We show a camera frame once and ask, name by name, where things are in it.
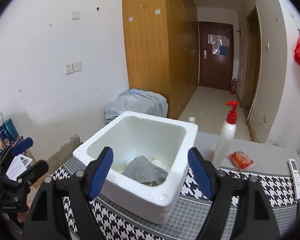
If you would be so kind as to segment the red fire extinguisher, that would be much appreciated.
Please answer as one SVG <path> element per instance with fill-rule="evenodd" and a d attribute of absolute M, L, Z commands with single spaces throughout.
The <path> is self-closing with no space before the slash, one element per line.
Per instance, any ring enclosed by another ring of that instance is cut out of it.
<path fill-rule="evenodd" d="M 233 79 L 231 83 L 230 93 L 236 94 L 236 90 L 237 90 L 237 79 Z"/>

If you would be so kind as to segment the wooden wardrobe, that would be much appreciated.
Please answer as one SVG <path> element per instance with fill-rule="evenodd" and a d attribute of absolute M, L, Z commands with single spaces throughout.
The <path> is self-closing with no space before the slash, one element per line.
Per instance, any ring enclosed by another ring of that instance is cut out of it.
<path fill-rule="evenodd" d="M 199 35 L 193 0 L 122 0 L 130 88 L 167 99 L 178 119 L 198 86 Z"/>

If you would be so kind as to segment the light blue cloth pile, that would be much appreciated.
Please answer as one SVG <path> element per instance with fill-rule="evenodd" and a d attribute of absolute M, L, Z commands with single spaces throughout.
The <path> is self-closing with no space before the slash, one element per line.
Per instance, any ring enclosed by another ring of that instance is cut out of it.
<path fill-rule="evenodd" d="M 107 124 L 126 111 L 166 118 L 168 103 L 161 94 L 133 88 L 120 94 L 104 111 Z"/>

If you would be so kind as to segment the grey cloth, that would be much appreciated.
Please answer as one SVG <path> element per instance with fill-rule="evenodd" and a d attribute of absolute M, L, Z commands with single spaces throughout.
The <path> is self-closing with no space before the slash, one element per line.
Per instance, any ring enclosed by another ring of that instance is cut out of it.
<path fill-rule="evenodd" d="M 134 158 L 122 174 L 145 186 L 159 186 L 168 176 L 165 170 L 152 164 L 143 155 Z"/>

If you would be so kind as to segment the red snack packet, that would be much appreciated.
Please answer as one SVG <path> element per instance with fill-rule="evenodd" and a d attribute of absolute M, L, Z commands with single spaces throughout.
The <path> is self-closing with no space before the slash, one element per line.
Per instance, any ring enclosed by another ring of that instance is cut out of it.
<path fill-rule="evenodd" d="M 236 151 L 228 155 L 228 160 L 232 163 L 234 168 L 239 171 L 255 166 L 255 162 L 242 151 Z"/>

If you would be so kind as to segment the white remote control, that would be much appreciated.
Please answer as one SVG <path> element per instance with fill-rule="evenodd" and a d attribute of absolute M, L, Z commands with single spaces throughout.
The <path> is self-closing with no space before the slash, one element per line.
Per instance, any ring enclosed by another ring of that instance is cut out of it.
<path fill-rule="evenodd" d="M 300 200 L 300 173 L 295 159 L 288 159 L 290 172 L 293 179 L 294 193 L 296 201 Z"/>

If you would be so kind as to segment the white foam box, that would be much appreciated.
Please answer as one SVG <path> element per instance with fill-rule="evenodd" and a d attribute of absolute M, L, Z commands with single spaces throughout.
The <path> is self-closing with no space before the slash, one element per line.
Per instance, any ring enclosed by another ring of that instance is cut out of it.
<path fill-rule="evenodd" d="M 113 161 L 101 193 L 145 220 L 164 224 L 181 192 L 197 131 L 190 122 L 127 111 L 73 155 L 87 166 L 109 147 Z"/>

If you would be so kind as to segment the papers and boxes pile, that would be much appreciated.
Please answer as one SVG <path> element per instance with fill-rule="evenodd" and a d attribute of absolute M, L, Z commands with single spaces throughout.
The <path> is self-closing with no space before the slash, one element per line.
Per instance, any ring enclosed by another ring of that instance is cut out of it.
<path fill-rule="evenodd" d="M 13 146 L 22 139 L 25 138 L 22 135 L 19 135 L 12 119 L 9 118 L 7 120 L 3 120 L 0 114 L 0 153 L 7 146 Z M 13 158 L 10 166 L 7 168 L 6 174 L 8 176 L 10 176 L 11 174 L 18 176 L 23 171 L 13 171 L 13 168 L 15 168 L 19 164 L 23 164 L 25 168 L 29 168 L 31 162 L 33 162 L 33 158 L 28 155 L 27 151 L 19 154 L 18 156 L 15 156 Z"/>

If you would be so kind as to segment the white pump lotion bottle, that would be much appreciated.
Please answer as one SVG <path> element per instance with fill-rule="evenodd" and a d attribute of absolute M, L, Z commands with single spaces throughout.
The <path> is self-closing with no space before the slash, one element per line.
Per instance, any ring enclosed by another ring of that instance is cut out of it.
<path fill-rule="evenodd" d="M 219 169 L 222 161 L 228 154 L 230 144 L 234 139 L 236 132 L 236 122 L 237 122 L 237 107 L 238 101 L 227 102 L 227 106 L 231 106 L 232 109 L 228 112 L 225 122 L 223 123 L 221 133 L 217 142 L 216 149 L 212 155 L 212 164 L 216 169 Z"/>

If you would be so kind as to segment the white towel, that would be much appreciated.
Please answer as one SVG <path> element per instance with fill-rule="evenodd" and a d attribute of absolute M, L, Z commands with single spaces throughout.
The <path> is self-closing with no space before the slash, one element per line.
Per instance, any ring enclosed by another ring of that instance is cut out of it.
<path fill-rule="evenodd" d="M 171 168 L 166 163 L 163 163 L 162 161 L 160 161 L 158 159 L 151 160 L 151 163 L 154 164 L 155 166 L 159 167 L 159 168 L 162 168 L 167 173 L 169 173 L 170 170 L 171 170 Z"/>

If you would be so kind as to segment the dark brown entrance door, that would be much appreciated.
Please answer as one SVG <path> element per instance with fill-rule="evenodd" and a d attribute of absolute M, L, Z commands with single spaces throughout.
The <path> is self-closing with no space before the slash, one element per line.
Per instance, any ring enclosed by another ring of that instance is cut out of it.
<path fill-rule="evenodd" d="M 229 91 L 234 68 L 234 27 L 199 21 L 198 28 L 199 85 Z"/>

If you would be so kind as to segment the blue spray bottle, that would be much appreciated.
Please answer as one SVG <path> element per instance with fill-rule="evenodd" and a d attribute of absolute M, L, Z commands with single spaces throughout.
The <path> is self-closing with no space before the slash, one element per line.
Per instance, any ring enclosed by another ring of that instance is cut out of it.
<path fill-rule="evenodd" d="M 194 116 L 190 116 L 189 117 L 189 122 L 194 124 L 195 123 L 195 117 Z"/>

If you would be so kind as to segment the houndstooth table cloth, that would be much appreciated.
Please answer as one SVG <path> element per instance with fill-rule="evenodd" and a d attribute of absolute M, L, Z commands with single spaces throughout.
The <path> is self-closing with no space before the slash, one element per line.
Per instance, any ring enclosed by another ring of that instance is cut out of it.
<path fill-rule="evenodd" d="M 290 176 L 255 175 L 262 184 L 281 234 L 294 223 L 298 204 L 292 193 Z M 90 202 L 93 215 L 106 239 L 195 239 L 211 207 L 193 177 L 187 173 L 181 193 L 168 221 L 151 223 L 119 207 L 100 195 Z"/>

